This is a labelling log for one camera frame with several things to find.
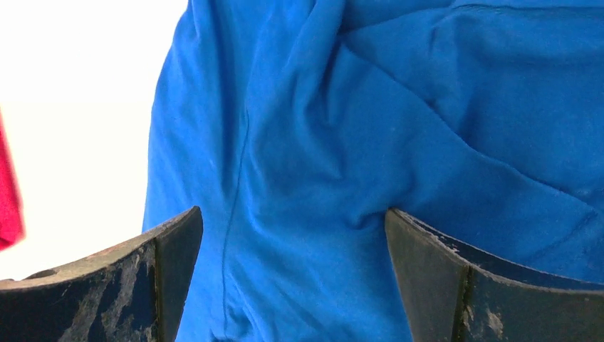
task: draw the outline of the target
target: scuff mark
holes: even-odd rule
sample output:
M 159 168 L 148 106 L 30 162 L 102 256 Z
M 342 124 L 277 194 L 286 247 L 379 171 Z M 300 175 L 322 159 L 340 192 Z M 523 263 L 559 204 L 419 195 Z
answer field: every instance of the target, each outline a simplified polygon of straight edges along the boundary
M 502 339 L 504 337 L 504 323 L 501 321 L 501 317 L 497 313 L 486 310 L 486 315 L 489 317 L 489 328 L 495 333 L 497 338 Z
M 155 258 L 154 248 L 140 248 L 137 254 L 125 260 L 120 268 L 122 274 L 120 277 L 120 292 L 118 297 L 111 303 L 107 311 L 101 313 L 101 321 L 105 328 L 105 335 L 109 341 L 141 341 L 142 336 L 146 336 L 146 331 L 149 330 L 149 335 L 152 334 L 152 326 L 147 327 L 143 331 L 132 329 L 132 315 L 128 316 L 122 324 L 118 326 L 122 311 L 132 303 L 132 293 L 137 280 L 137 274 L 141 266 L 148 269 L 154 264 Z
M 96 311 L 100 304 L 100 299 L 105 293 L 105 288 L 109 284 L 110 277 L 105 275 L 97 286 L 94 286 L 80 301 L 78 312 L 71 321 L 71 326 L 67 328 L 58 342 L 84 342 L 88 340 L 88 332 L 96 318 Z
M 470 331 L 470 321 L 474 320 L 474 311 L 472 310 L 472 308 L 470 306 L 466 306 L 462 320 L 463 320 L 464 325 L 466 326 L 466 329 L 468 331 Z

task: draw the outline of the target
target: white background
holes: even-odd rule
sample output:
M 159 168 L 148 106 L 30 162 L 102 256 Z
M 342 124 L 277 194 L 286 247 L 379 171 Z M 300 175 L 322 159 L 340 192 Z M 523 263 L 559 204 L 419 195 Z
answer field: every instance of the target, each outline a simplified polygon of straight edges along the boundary
M 0 0 L 0 110 L 26 239 L 0 279 L 140 233 L 155 84 L 186 0 Z

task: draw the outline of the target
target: worn black surface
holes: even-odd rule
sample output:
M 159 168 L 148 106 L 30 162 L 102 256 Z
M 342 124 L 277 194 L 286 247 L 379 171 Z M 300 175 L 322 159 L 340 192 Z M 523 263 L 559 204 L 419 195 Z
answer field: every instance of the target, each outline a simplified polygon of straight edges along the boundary
M 195 207 L 84 259 L 0 281 L 0 341 L 173 341 L 201 238 Z
M 513 264 L 398 210 L 386 233 L 414 342 L 604 341 L 604 284 Z

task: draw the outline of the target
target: red fabric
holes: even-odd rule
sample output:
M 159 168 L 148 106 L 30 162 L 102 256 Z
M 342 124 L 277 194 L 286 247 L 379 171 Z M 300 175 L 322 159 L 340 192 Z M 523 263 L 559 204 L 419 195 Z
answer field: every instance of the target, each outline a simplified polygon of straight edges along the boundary
M 0 116 L 0 251 L 17 243 L 23 235 L 21 198 Z

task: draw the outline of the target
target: blue fabric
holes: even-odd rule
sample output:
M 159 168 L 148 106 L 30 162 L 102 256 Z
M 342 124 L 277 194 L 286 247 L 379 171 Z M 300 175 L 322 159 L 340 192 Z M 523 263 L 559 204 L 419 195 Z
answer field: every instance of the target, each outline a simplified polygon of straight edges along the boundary
M 600 4 L 190 0 L 144 223 L 203 211 L 178 341 L 410 341 L 388 207 L 604 281 Z

